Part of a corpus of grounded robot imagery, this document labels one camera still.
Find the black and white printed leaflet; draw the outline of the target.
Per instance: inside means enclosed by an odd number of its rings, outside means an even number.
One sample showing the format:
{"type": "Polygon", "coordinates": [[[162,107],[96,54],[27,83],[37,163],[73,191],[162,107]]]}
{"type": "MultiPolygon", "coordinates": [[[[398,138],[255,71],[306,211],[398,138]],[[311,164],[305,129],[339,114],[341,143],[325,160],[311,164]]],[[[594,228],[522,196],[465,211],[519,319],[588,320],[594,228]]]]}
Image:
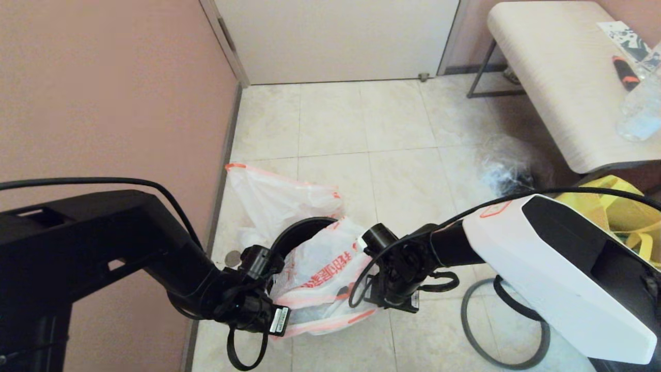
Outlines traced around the black and white printed leaflet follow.
{"type": "Polygon", "coordinates": [[[647,43],[623,21],[601,22],[596,24],[630,61],[639,63],[645,60],[651,49],[647,43]]]}

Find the clear bag with dark items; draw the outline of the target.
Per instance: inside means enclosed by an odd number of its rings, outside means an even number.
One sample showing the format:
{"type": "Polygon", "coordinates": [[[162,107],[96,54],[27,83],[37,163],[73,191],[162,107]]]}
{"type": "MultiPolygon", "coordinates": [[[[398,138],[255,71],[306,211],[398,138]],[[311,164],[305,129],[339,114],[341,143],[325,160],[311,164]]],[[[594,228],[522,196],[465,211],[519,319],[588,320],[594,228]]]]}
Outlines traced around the clear bag with dark items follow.
{"type": "Polygon", "coordinates": [[[526,142],[510,136],[492,136],[478,152],[477,167],[483,183],[503,197],[536,188],[537,155],[526,142]]]}

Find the black and orange tool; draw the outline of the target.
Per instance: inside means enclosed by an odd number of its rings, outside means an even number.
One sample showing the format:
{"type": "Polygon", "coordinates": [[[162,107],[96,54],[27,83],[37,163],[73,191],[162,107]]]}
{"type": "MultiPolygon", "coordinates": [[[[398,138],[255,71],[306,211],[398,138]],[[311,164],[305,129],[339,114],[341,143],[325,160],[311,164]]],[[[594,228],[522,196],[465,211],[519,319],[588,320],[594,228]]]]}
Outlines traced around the black and orange tool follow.
{"type": "Polygon", "coordinates": [[[635,71],[631,68],[629,63],[624,57],[613,56],[613,66],[618,74],[618,79],[622,83],[626,91],[631,92],[635,87],[640,84],[640,79],[635,71]]]}

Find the long dark grey baseboard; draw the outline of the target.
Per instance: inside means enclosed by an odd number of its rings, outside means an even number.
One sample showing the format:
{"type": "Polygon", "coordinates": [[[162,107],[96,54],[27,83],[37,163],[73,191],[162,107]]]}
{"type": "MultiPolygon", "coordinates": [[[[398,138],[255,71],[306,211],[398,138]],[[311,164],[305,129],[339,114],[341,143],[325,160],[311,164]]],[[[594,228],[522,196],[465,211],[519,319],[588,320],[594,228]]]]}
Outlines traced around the long dark grey baseboard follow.
{"type": "MultiPolygon", "coordinates": [[[[221,148],[219,177],[217,182],[217,188],[215,189],[211,219],[210,222],[208,223],[209,233],[208,233],[208,237],[206,238],[206,244],[204,246],[204,252],[208,257],[212,256],[213,245],[216,240],[215,236],[218,229],[219,215],[221,212],[221,207],[224,198],[224,190],[227,180],[227,171],[225,170],[225,165],[229,162],[232,153],[234,134],[236,132],[236,126],[238,125],[238,116],[240,111],[243,90],[244,90],[243,87],[241,85],[238,85],[234,92],[234,101],[231,109],[231,115],[228,121],[227,131],[225,133],[223,145],[221,148]]],[[[194,361],[194,354],[196,348],[196,339],[197,339],[199,327],[200,327],[199,320],[189,321],[188,329],[186,333],[187,340],[184,344],[182,363],[179,372],[192,372],[192,365],[194,361]]]]}

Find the orange print plastic bag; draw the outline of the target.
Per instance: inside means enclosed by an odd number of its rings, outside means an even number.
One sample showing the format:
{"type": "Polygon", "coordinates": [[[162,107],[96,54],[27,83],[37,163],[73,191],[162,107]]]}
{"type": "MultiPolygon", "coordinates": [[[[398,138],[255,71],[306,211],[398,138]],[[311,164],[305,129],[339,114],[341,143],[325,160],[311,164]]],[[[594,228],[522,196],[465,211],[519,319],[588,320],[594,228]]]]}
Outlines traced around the orange print plastic bag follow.
{"type": "Polygon", "coordinates": [[[290,309],[285,338],[337,332],[379,313],[368,302],[349,306],[350,291],[371,260],[357,242],[365,231],[345,216],[288,254],[270,291],[275,304],[290,309]]]}

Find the short dark grey baseboard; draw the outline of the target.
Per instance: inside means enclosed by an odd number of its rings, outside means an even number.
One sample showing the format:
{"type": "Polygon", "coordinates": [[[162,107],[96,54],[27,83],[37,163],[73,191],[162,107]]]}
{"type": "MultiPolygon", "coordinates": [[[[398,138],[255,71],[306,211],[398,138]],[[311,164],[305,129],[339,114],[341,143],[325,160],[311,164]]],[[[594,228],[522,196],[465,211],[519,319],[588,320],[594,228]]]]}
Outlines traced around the short dark grey baseboard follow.
{"type": "MultiPolygon", "coordinates": [[[[501,72],[505,71],[508,64],[488,64],[485,66],[483,73],[501,72]]],[[[458,74],[477,74],[481,71],[481,65],[465,65],[465,66],[448,66],[445,68],[442,75],[458,75],[458,74]]]]}

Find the white plastic bag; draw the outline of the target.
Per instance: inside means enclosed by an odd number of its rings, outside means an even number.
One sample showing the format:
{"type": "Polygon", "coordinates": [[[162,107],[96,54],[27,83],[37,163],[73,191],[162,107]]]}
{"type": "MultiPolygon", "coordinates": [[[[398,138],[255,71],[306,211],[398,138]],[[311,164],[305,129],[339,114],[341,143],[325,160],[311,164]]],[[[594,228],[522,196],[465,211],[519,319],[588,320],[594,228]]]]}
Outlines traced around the white plastic bag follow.
{"type": "Polygon", "coordinates": [[[249,220],[238,232],[241,247],[271,247],[295,222],[345,214],[344,198],[335,186],[301,182],[245,163],[229,163],[225,169],[249,220]]]}

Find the clear plastic bottle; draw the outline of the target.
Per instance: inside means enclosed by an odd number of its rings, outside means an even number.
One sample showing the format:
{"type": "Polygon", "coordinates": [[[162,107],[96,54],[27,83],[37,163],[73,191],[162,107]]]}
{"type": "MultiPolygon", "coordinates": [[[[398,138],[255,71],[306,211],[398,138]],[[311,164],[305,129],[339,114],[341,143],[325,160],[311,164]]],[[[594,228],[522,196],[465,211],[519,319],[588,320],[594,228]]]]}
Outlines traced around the clear plastic bottle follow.
{"type": "Polygon", "coordinates": [[[636,83],[621,104],[618,134],[643,142],[661,130],[661,41],[638,65],[636,83]]]}

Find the beige wood grain table top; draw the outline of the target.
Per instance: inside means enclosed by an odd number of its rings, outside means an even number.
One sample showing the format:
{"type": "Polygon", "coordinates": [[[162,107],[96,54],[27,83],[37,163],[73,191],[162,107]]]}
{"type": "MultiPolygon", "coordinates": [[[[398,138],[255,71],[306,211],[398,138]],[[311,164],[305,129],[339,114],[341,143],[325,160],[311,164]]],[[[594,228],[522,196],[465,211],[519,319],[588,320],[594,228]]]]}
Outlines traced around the beige wood grain table top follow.
{"type": "Polygon", "coordinates": [[[598,26],[596,2],[502,2],[487,27],[569,168],[577,174],[661,161],[661,133],[631,142],[616,132],[626,91],[618,47],[598,26]]]}

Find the black round trash bin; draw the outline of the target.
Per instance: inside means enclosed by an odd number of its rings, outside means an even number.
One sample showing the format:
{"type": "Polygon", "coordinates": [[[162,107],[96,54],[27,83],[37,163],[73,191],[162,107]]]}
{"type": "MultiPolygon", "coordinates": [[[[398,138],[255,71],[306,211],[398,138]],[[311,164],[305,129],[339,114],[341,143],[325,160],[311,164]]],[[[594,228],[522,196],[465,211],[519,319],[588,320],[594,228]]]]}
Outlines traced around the black round trash bin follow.
{"type": "Polygon", "coordinates": [[[337,219],[321,216],[295,222],[276,238],[271,246],[271,251],[285,259],[296,247],[337,221],[337,219]]]}

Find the yellow fabric tote bag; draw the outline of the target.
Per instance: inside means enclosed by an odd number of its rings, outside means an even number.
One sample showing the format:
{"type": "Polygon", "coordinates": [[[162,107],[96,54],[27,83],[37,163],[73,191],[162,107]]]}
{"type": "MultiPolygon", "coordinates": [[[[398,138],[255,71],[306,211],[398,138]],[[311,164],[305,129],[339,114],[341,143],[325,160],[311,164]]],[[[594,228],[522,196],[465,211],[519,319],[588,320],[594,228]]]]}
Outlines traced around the yellow fabric tote bag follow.
{"type": "Polygon", "coordinates": [[[555,200],[617,237],[661,272],[661,211],[614,195],[562,193],[555,200]]]}

